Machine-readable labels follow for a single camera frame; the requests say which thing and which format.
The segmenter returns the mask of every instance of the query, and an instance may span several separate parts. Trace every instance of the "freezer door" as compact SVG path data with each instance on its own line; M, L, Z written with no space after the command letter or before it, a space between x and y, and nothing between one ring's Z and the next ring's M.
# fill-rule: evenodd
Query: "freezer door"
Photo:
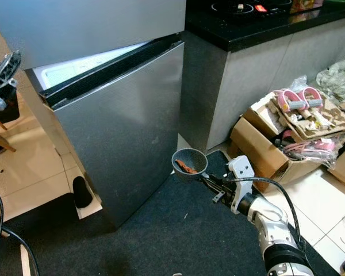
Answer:
M24 69L184 30L186 0L0 0L0 31Z
M54 111L116 227L172 171L182 67L180 43Z

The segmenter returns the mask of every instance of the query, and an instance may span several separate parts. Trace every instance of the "floor tile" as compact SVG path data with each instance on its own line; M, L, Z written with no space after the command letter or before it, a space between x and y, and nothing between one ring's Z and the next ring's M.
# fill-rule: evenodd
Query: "floor tile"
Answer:
M345 253L328 236L315 245L315 250L333 269L340 272L341 264L345 261Z
M2 197L4 220L10 220L63 194L69 193L65 172Z
M0 195L15 191L64 171L60 156L42 128L7 138L17 150L0 154Z
M66 170L65 173L67 175L70 191L73 192L73 185L72 185L73 179L78 177L78 176L83 177L83 174L82 174L82 172L78 166L71 168L69 170ZM92 199L92 202L90 203L90 205L88 205L87 207L76 209L76 212L78 213L79 219L85 218L85 217L87 217L87 216L89 216L95 212L102 210L102 206L98 200L99 197L95 196L95 194L89 188L89 186L87 186L87 188L90 191L90 193L92 194L93 199Z
M76 162L70 152L68 154L62 155L61 158L65 170L76 167Z
M328 233L345 216L345 190L342 187L344 185L328 171L320 168L287 184L285 189L296 207Z
M345 253L345 227L342 221L333 227L327 236Z
M327 236L345 252L345 217L327 233Z
M294 226L294 219L290 211L290 207L285 197L279 191L273 190L269 193L264 194L264 197L266 197L266 199L270 201L272 204L285 210L289 218L290 224ZM311 222L311 220L307 218L306 215L304 215L303 212L300 211L296 206L295 212L297 214L299 221L300 234L303 236L304 239L307 240L307 242L310 245L315 245L320 239L322 239L325 236L325 233L322 232L313 222Z

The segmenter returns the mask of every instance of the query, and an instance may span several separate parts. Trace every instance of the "silver refrigerator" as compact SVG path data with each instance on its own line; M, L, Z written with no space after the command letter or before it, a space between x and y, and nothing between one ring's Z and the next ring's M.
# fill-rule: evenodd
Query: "silver refrigerator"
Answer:
M0 0L0 31L115 227L171 172L185 0Z

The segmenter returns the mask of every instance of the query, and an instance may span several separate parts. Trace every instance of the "black carpet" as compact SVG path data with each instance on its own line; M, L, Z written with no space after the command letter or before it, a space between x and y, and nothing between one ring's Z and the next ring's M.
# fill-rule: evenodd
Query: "black carpet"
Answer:
M225 173L222 152L208 161L208 172ZM41 275L266 275L255 227L213 196L202 183L171 175L116 232L103 211L79 221L72 194L6 226L32 247ZM307 256L319 276L338 275L310 245ZM22 275L11 237L2 240L0 275Z

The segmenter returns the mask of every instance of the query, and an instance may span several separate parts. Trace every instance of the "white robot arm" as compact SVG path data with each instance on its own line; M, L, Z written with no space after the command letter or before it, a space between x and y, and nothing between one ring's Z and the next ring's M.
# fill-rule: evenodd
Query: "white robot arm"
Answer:
M254 171L248 158L238 156L228 163L228 168L235 177L232 182L236 183L231 194L231 211L244 214L256 226L267 276L314 276L305 254L290 233L286 212L265 198L253 195L252 180L248 178L254 177ZM219 191L213 199L218 202L227 191L208 174L204 173L202 177L207 186Z

